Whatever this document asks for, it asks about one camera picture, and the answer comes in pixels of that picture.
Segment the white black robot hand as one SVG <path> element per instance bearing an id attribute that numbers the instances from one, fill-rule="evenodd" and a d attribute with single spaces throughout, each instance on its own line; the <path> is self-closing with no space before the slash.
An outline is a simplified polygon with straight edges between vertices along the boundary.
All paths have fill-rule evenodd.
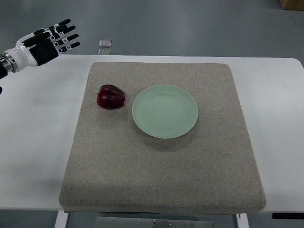
<path id="1" fill-rule="evenodd" d="M 66 19 L 44 29 L 44 33 L 35 36 L 32 33 L 20 38 L 14 48 L 5 51 L 5 58 L 12 67 L 37 67 L 55 59 L 59 54 L 80 46 L 80 42 L 67 44 L 78 38 L 79 34 L 73 34 L 54 43 L 51 41 L 73 31 L 75 26 L 67 27 L 70 22 L 70 19 Z"/>

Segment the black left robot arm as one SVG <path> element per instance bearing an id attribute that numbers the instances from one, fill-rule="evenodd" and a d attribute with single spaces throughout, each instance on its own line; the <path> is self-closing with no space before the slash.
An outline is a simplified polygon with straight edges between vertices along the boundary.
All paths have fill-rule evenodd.
<path id="1" fill-rule="evenodd" d="M 48 28 L 41 28 L 20 38 L 15 47 L 0 54 L 0 77 L 4 78 L 9 72 L 19 72 L 26 67 L 38 67 L 57 58 L 60 54 L 74 49 L 79 42 L 69 44 L 79 37 L 73 34 L 64 37 L 76 27 L 68 26 L 71 22 L 66 19 Z"/>

